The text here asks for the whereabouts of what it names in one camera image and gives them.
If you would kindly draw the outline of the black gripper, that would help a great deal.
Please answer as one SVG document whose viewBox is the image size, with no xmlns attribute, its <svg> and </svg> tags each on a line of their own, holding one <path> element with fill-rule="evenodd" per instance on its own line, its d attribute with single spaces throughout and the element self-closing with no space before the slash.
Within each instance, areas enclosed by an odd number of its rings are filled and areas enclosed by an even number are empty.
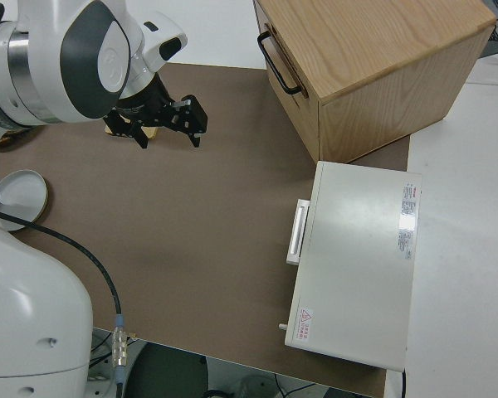
<svg viewBox="0 0 498 398">
<path fill-rule="evenodd" d="M 158 74 L 137 94 L 120 99 L 103 120 L 109 135 L 132 138 L 142 149 L 149 143 L 142 125 L 168 125 L 186 134 L 195 148 L 200 146 L 208 127 L 207 114 L 198 99 L 186 95 L 175 101 Z"/>
</svg>

